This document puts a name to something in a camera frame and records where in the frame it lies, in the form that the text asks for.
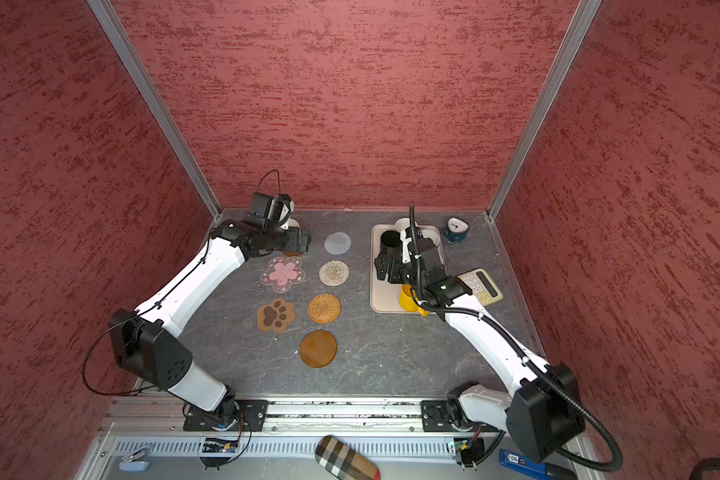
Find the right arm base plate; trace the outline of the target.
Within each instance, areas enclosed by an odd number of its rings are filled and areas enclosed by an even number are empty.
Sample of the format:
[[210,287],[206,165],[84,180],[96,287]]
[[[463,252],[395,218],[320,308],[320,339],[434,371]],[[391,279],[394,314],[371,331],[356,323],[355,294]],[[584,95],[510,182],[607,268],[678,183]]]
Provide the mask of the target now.
[[450,404],[447,400],[423,400],[420,407],[422,427],[426,433],[455,431]]

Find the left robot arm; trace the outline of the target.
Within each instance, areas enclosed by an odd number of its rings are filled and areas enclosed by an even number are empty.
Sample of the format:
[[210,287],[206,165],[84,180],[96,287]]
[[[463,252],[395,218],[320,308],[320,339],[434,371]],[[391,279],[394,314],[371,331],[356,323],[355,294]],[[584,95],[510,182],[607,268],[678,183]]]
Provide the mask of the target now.
[[179,340],[211,293],[252,258],[273,252],[304,254],[311,235],[295,220],[255,226],[227,221],[209,232],[205,246],[158,293],[136,310],[117,310],[109,321],[115,363],[183,400],[216,431],[240,428],[243,417],[232,389],[205,371]]

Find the multicolour woven round coaster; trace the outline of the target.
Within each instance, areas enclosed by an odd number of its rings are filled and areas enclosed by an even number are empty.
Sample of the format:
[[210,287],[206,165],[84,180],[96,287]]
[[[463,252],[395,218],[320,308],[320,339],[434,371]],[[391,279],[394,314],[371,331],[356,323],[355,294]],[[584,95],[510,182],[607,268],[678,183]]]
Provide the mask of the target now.
[[327,286],[335,287],[345,283],[350,275],[349,266],[339,260],[325,263],[319,270],[320,280]]

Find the cork paw print coaster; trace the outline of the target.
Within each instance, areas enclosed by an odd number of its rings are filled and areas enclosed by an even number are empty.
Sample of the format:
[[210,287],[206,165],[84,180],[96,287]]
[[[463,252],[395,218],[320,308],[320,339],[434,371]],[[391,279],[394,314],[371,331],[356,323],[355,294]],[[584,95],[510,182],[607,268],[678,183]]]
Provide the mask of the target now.
[[296,319],[295,306],[284,298],[276,298],[257,310],[257,328],[264,332],[281,333]]

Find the black mug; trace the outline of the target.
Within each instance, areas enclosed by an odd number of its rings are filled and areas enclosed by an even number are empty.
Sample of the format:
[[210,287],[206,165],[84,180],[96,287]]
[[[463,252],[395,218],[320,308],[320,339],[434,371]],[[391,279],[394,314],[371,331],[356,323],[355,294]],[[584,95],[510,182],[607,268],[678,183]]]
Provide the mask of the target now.
[[380,237],[380,254],[390,257],[401,257],[403,253],[400,233],[396,230],[385,231]]

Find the brown wooden round coaster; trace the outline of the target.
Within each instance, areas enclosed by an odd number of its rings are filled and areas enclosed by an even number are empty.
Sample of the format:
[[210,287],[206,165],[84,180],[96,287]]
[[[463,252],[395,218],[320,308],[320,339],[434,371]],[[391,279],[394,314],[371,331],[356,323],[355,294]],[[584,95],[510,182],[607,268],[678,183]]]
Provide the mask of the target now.
[[320,369],[335,359],[337,351],[338,344],[334,335],[326,330],[316,330],[303,338],[299,355],[305,365]]

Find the pink flower coaster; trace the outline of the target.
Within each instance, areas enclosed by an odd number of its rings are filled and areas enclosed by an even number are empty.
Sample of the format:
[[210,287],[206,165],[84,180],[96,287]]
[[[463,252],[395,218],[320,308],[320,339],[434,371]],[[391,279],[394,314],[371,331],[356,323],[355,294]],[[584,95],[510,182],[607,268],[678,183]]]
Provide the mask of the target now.
[[276,293],[287,293],[294,285],[306,280],[299,257],[278,257],[268,262],[267,269],[261,274],[260,281]]

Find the grey woven round coaster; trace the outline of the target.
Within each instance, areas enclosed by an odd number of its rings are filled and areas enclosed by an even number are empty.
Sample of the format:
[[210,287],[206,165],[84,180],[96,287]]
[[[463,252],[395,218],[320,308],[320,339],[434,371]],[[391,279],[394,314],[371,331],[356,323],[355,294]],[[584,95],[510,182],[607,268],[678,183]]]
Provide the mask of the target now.
[[345,232],[335,232],[330,234],[325,242],[324,248],[331,255],[343,255],[352,247],[352,239]]

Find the rattan round coaster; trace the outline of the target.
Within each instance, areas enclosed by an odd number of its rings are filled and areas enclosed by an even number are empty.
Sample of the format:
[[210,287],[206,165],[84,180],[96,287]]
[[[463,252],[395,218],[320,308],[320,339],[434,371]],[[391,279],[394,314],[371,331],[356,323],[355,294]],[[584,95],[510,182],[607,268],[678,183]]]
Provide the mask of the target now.
[[335,321],[341,314],[342,305],[340,300],[331,294],[320,294],[315,296],[308,304],[309,318],[321,325]]

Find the yellow mug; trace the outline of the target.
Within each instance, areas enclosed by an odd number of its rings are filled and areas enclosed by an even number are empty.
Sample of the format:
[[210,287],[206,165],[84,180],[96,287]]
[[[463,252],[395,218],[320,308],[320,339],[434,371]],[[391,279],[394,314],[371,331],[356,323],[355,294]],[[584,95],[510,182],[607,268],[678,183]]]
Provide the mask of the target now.
[[412,288],[409,285],[401,286],[401,292],[398,301],[400,307],[406,312],[417,313],[423,317],[429,315],[429,312],[427,310],[421,308],[417,304],[417,297],[413,293]]

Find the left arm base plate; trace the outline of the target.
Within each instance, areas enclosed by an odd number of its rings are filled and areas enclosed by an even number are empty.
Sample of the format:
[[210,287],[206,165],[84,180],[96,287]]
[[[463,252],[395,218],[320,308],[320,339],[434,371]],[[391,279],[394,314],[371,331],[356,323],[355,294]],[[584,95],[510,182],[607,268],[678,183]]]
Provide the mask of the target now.
[[207,412],[192,404],[183,410],[183,430],[186,432],[239,432],[247,428],[261,432],[270,402],[267,400],[233,400]]

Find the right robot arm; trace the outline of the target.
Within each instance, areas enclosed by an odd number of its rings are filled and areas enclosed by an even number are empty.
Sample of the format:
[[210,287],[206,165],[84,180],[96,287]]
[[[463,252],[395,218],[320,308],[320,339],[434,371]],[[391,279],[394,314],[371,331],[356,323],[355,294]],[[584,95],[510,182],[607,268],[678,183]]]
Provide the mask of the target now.
[[[433,240],[409,229],[385,232],[375,265],[379,279],[410,287],[415,304],[465,337],[503,382],[503,393],[478,383],[457,391],[455,413],[461,427],[482,423],[504,431],[537,463],[557,453],[601,472],[623,467],[618,442],[582,405],[573,371],[550,364],[503,327],[466,282],[447,273]],[[588,426],[606,441],[610,460],[588,459],[567,449]]]

